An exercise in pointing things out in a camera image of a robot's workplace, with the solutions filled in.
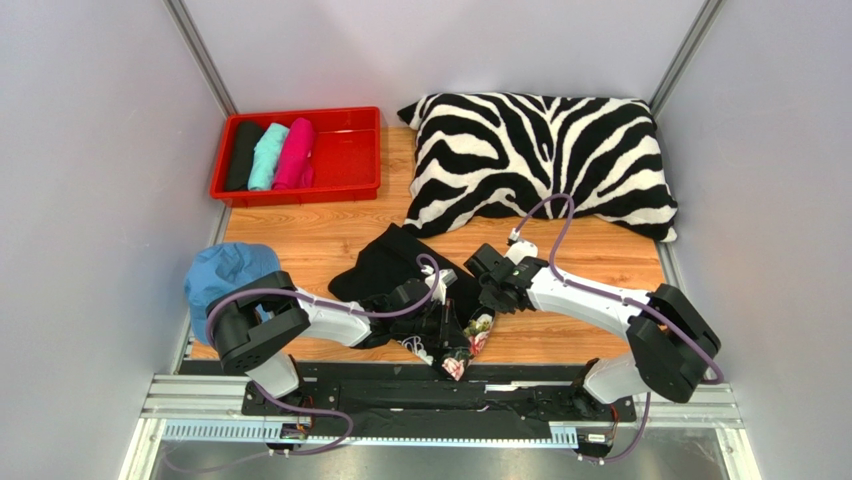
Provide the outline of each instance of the black garment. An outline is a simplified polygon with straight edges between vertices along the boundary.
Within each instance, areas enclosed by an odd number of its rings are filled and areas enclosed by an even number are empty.
[[[245,120],[237,125],[234,148],[231,149],[231,166],[225,178],[225,191],[248,190],[248,177],[254,164],[254,146],[263,136],[263,127]]]
[[[455,303],[459,322],[466,325],[482,306],[479,282],[397,225],[391,224],[385,233],[370,242],[358,254],[355,267],[336,276],[328,290],[344,302],[390,293],[409,279],[423,278],[416,261],[421,253],[431,255],[440,268],[452,268],[456,272],[458,280],[447,289],[447,297]]]

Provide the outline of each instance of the metal track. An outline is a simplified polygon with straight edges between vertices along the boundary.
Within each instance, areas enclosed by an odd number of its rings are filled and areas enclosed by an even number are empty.
[[[141,418],[219,421],[295,422],[295,416],[246,417],[240,413],[246,377],[156,375],[151,383]],[[535,385],[569,385],[568,382],[514,382],[518,388]],[[636,410],[645,407],[636,397]],[[727,384],[702,385],[687,404],[651,396],[648,428],[743,428],[731,388]],[[550,422],[551,427],[599,426],[594,422]]]
[[[325,445],[334,440],[330,436],[311,436],[307,440],[282,438],[281,417],[268,420],[170,420],[163,433],[163,440],[292,443]],[[551,427],[551,438],[530,440],[505,439],[453,439],[453,438],[410,438],[410,437],[349,437],[344,445],[383,445],[412,447],[492,447],[492,448],[577,448],[577,430],[573,427]]]

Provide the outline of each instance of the zebra print pillow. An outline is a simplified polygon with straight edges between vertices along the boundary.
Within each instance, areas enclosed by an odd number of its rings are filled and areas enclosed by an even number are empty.
[[[577,216],[597,215],[670,242],[677,202],[663,175],[656,123],[641,100],[509,93],[429,95],[398,112],[417,132],[404,227],[431,237],[474,215],[525,215],[570,193]],[[564,200],[537,218],[566,214]]]

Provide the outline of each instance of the wooden floor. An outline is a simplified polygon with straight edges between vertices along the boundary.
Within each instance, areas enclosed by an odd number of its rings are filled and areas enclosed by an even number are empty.
[[[328,282],[355,264],[358,252],[378,237],[389,223],[401,225],[411,201],[408,185],[414,166],[414,132],[384,130],[382,187],[376,200],[234,209],[226,242],[263,243],[281,259],[300,287],[330,296]],[[424,242],[457,265],[482,244],[505,253],[506,236],[518,218],[474,220],[459,230]],[[563,223],[531,220],[524,238],[547,258]],[[575,220],[559,254],[564,270],[592,280],[626,288],[653,290],[663,281],[654,243],[597,218]],[[372,350],[353,350],[327,340],[298,338],[285,350],[296,359],[335,361],[419,362],[396,343]],[[485,350],[474,362],[585,363],[594,357],[613,357],[627,345],[603,330],[577,320],[543,312],[498,315]],[[216,358],[209,347],[196,344],[192,358]]]

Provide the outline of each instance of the rolled clothing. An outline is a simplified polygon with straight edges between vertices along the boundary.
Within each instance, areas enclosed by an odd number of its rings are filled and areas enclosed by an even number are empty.
[[[281,158],[281,148],[290,129],[284,125],[273,123],[266,129],[260,141],[254,147],[254,164],[249,175],[249,190],[271,190]]]
[[[248,179],[254,164],[254,146],[263,137],[263,127],[246,120],[237,125],[234,147],[231,149],[231,165],[225,177],[225,191],[248,190]]]
[[[314,148],[314,126],[304,118],[297,118],[290,125],[290,134],[281,149],[278,171],[272,182],[273,190],[308,188],[314,183],[314,168],[311,166],[311,150]]]

